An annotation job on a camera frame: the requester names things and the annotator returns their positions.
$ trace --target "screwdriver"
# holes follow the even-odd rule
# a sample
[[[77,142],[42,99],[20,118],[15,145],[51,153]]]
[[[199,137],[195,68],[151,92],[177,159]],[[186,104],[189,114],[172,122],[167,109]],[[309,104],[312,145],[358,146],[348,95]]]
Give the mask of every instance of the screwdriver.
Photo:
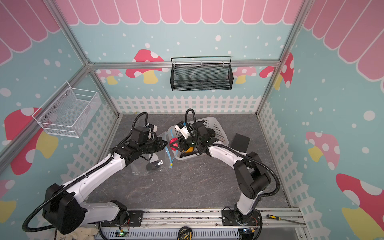
[[[287,222],[293,222],[293,223],[296,223],[296,224],[301,224],[301,225],[305,225],[305,223],[301,223],[301,222],[295,222],[295,221],[291,221],[291,220],[287,220],[287,219],[282,219],[281,217],[277,217],[277,216],[273,216],[273,215],[269,215],[267,214],[267,217],[269,218],[273,218],[273,219],[276,219],[276,220],[284,220],[284,221],[287,221]]]

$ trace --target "tape measure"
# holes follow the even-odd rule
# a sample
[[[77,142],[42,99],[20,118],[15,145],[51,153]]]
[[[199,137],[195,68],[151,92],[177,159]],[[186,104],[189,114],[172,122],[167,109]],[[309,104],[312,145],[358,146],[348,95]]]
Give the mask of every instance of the tape measure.
[[[177,235],[177,240],[191,240],[192,234],[192,229],[189,227],[182,227],[180,228],[179,234]]]

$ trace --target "white wire mesh basket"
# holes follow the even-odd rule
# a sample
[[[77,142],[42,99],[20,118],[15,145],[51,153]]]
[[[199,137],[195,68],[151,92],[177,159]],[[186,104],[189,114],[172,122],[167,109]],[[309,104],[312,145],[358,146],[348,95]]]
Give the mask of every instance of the white wire mesh basket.
[[[100,105],[98,92],[69,86],[46,110],[40,113],[41,106],[32,117],[48,134],[80,137]]]
[[[211,128],[215,131],[215,133],[216,133],[215,138],[217,138],[219,141],[221,141],[224,145],[228,146],[228,144],[229,144],[228,138],[227,138],[223,128],[221,127],[220,123],[218,122],[218,120],[214,117],[207,117],[207,118],[197,119],[196,122],[202,121],[202,120],[205,120],[205,122],[204,122],[205,127]],[[168,142],[174,137],[180,137],[181,136],[181,132],[176,130],[175,126],[170,127],[168,129],[168,133],[169,133],[167,135],[168,136]],[[187,159],[190,159],[192,157],[197,157],[197,155],[180,157],[182,152],[180,152],[180,151],[172,151],[172,152],[174,154],[174,157],[178,160],[187,160]]]

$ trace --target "beige cloth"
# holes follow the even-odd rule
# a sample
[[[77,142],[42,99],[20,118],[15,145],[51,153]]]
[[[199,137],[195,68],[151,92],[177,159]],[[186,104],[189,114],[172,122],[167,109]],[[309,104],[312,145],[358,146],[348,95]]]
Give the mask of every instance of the beige cloth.
[[[86,227],[78,227],[75,231],[68,234],[61,234],[57,231],[57,240],[72,240],[72,238],[76,240],[94,240],[95,235],[99,232],[97,228],[86,228]]]

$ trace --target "clear plastic bag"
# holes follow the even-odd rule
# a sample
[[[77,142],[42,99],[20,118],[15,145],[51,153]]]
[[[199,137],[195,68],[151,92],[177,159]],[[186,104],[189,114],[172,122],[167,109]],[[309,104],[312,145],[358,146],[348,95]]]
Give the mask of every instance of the clear plastic bag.
[[[162,137],[163,140],[167,141],[167,134],[167,132],[164,132],[158,135],[158,137]],[[171,156],[169,151],[169,145],[167,144],[167,146],[163,150],[152,154],[152,157],[151,154],[143,154],[142,156],[148,159],[149,161],[143,159],[142,157],[139,157],[138,159],[133,161],[130,164],[132,169],[132,175],[147,176],[159,170],[168,169],[172,167],[171,163],[173,160],[173,156]]]

